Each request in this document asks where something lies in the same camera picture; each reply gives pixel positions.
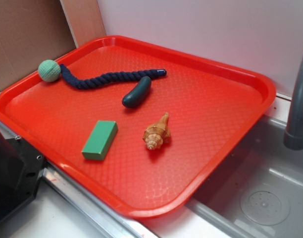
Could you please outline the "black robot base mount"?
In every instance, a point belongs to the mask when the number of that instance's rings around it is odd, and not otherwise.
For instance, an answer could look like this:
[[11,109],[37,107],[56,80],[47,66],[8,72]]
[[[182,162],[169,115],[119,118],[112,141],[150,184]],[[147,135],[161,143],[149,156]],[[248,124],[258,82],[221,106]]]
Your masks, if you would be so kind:
[[36,198],[45,163],[25,139],[6,139],[0,132],[0,224]]

